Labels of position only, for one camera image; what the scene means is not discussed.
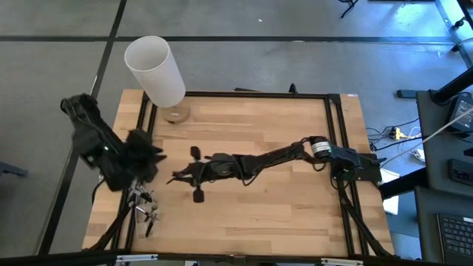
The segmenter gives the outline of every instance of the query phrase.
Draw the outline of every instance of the gray floor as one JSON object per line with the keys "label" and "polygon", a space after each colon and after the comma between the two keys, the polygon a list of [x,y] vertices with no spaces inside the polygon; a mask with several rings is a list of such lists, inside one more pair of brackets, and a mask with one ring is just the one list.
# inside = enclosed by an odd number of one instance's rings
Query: gray floor
{"label": "gray floor", "polygon": [[[0,35],[108,35],[119,2],[0,1]],[[442,3],[450,19],[457,19],[458,7],[451,1]],[[118,35],[449,36],[433,3],[360,0],[340,20],[346,8],[338,1],[135,0],[126,5]],[[465,26],[458,34],[469,37],[471,29]],[[113,46],[98,94],[102,115],[110,125],[122,90],[139,89],[123,62],[128,44]],[[170,45],[187,90],[230,91],[238,86],[285,92],[295,83],[300,92],[356,93],[366,125],[377,129],[418,116],[415,102],[396,99],[395,90],[438,89],[466,70],[460,55],[449,51],[452,44],[195,41]],[[0,178],[4,210],[0,257],[35,253],[70,148],[72,126],[59,102],[90,92],[104,47],[103,42],[0,42],[0,160],[30,170],[25,178]],[[398,152],[394,147],[378,155],[391,157]],[[421,166],[406,155],[387,168],[405,174]],[[80,250],[97,175],[79,162],[52,252]],[[402,257],[420,256],[417,238],[396,234],[393,241],[400,243],[396,253]]]}

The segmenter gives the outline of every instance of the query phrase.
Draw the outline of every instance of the wooden tabletop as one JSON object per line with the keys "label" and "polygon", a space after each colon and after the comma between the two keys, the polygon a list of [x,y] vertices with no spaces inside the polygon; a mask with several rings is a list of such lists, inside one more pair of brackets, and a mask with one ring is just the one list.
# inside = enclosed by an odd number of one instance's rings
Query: wooden tabletop
{"label": "wooden tabletop", "polygon": [[[136,127],[142,94],[141,90],[123,91],[113,128],[122,140],[128,130]],[[358,96],[342,95],[341,99],[350,147],[370,152]],[[193,188],[188,184],[166,185],[172,171],[179,171],[192,161],[191,146],[199,146],[203,155],[261,154],[306,136],[328,136],[324,101],[186,97],[183,103],[191,106],[191,117],[179,125],[165,122],[158,110],[152,138],[168,158],[159,163],[159,173],[147,188],[157,198],[160,221],[149,238],[143,237],[144,227],[138,224],[133,251],[347,255],[338,194],[329,183],[330,167],[315,172],[308,163],[293,161],[265,169],[248,187],[236,179],[206,183],[203,185],[205,202],[201,204],[192,202]],[[336,115],[333,119],[341,143]],[[357,185],[364,221],[392,253],[377,188],[367,182]],[[106,185],[98,189],[84,239],[85,248],[93,245],[108,228],[119,201],[120,192],[112,193]],[[351,222],[355,251],[361,253],[358,232]],[[126,222],[120,246],[127,227]]]}

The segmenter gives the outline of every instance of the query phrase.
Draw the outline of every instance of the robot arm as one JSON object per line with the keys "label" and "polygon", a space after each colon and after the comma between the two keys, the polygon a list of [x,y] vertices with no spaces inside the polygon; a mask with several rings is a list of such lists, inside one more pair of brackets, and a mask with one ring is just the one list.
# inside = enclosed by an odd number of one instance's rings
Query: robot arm
{"label": "robot arm", "polygon": [[[304,150],[306,142],[310,143],[313,156]],[[211,157],[205,157],[208,161],[203,163],[200,150],[195,146],[191,148],[191,156],[194,162],[189,163],[182,171],[174,172],[168,184],[172,181],[180,181],[194,187],[194,202],[204,201],[204,193],[201,189],[204,182],[212,183],[217,180],[237,178],[243,182],[243,185],[250,185],[265,168],[292,160],[303,160],[312,165],[337,162],[340,175],[361,168],[360,157],[355,150],[339,148],[330,143],[327,138],[319,136],[305,137],[287,147],[257,156],[216,153]]]}
{"label": "robot arm", "polygon": [[98,167],[111,191],[130,188],[132,182],[149,183],[164,160],[163,150],[152,145],[141,130],[131,130],[126,142],[103,121],[97,101],[82,94],[61,101],[61,110],[74,126],[72,146],[90,167]]}

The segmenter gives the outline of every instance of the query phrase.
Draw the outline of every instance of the cup base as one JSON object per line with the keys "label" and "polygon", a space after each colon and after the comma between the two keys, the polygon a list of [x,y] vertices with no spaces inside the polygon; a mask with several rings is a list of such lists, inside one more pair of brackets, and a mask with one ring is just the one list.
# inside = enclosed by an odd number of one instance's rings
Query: cup base
{"label": "cup base", "polygon": [[177,104],[173,107],[161,108],[161,114],[163,115],[164,120],[168,121],[168,123],[178,124],[187,120],[191,114],[191,107]]}

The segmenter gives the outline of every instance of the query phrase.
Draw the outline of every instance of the yellow connector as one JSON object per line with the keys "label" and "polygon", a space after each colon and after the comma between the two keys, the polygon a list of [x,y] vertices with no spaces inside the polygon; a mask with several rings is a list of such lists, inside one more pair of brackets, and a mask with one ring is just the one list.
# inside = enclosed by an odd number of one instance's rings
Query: yellow connector
{"label": "yellow connector", "polygon": [[389,133],[389,137],[393,140],[400,140],[401,138],[408,138],[399,128],[392,128],[391,132]]}

